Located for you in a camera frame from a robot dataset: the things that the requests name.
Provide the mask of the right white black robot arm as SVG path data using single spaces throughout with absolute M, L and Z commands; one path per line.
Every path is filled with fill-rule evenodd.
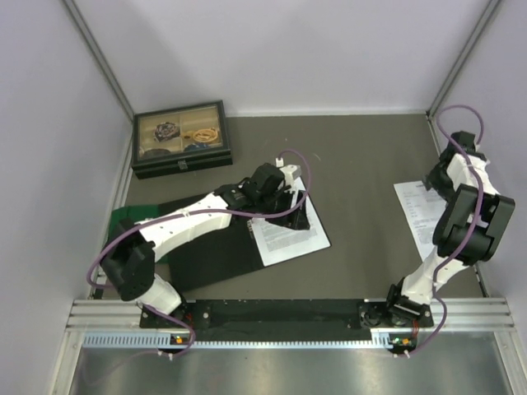
M 476 137 L 460 131 L 450 135 L 439 162 L 425 177 L 427 191 L 445 200 L 445 211 L 432 235 L 433 249 L 418 269 L 389 289 L 386 319 L 396 326 L 421 320 L 434 290 L 497 250 L 515 210 L 515 200 L 501 195 L 490 182 L 487 157 Z

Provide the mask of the printed text paper sheet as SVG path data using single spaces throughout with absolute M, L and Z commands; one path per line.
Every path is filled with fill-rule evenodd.
M 289 230 L 264 219 L 250 221 L 251 230 L 264 267 L 283 263 L 331 246 L 324 227 L 308 197 L 305 200 L 308 230 Z

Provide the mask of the printed white paper sheets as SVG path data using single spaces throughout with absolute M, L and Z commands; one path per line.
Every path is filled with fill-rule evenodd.
M 403 208 L 417 251 L 424 260 L 433 250 L 432 236 L 445 210 L 445 201 L 433 189 L 425 189 L 422 181 L 394 185 Z

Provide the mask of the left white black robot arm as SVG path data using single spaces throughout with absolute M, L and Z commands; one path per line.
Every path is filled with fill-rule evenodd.
M 235 216 L 275 220 L 298 212 L 306 193 L 296 188 L 299 165 L 259 166 L 237 184 L 225 184 L 197 202 L 155 219 L 122 219 L 110 233 L 98 264 L 124 302 L 147 305 L 169 326 L 186 319 L 182 296 L 155 272 L 156 262 L 194 239 L 231 225 Z

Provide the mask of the white folder black inside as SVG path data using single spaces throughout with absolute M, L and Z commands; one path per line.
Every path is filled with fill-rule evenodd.
M 247 221 L 235 218 L 227 228 L 200 236 L 162 257 L 159 264 L 168 266 L 169 282 L 175 289 L 189 292 L 265 269 Z

